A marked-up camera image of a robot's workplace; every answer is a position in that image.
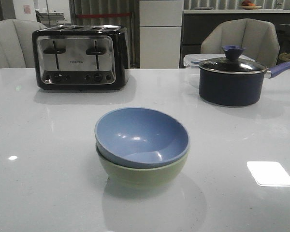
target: chair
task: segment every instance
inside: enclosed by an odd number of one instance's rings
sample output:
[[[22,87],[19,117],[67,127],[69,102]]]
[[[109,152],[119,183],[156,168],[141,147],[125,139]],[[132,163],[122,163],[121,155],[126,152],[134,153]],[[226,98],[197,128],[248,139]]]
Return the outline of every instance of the chair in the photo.
[[[201,54],[223,53],[224,45],[246,47],[243,55],[273,67],[279,54],[275,26],[266,21],[244,18],[223,22],[203,41]]]
[[[34,68],[31,34],[43,28],[35,21],[0,21],[0,68]]]

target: green bowl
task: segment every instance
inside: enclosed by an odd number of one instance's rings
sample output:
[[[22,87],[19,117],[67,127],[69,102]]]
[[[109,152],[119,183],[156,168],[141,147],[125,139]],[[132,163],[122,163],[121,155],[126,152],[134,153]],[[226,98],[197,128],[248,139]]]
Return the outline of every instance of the green bowl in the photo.
[[[109,177],[121,185],[143,189],[161,186],[172,181],[182,170],[188,157],[186,154],[177,161],[157,168],[129,168],[107,160],[97,149],[100,163]]]

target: saucepan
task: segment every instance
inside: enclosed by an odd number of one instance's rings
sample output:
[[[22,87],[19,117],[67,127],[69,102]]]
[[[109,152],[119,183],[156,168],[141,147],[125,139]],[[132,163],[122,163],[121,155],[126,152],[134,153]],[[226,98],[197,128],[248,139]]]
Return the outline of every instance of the saucepan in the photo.
[[[237,45],[223,46],[225,58],[199,63],[199,95],[206,101],[225,106],[246,106],[260,99],[264,78],[273,78],[290,69],[290,62],[267,68],[255,61],[239,58],[245,50]]]

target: glass lid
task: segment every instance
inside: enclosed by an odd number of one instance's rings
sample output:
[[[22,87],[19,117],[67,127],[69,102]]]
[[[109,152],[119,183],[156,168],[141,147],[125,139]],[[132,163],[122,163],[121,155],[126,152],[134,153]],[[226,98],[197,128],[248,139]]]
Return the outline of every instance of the glass lid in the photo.
[[[224,57],[203,60],[199,63],[199,67],[211,72],[229,74],[254,74],[267,70],[264,65],[248,59],[239,58],[231,61]]]

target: stainless steel toaster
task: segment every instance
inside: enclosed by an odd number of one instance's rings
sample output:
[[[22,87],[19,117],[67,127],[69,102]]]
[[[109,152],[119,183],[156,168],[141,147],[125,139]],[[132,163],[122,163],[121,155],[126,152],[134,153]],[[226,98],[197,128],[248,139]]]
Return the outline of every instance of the stainless steel toaster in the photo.
[[[49,90],[114,90],[129,78],[123,26],[57,26],[32,34],[37,84]]]

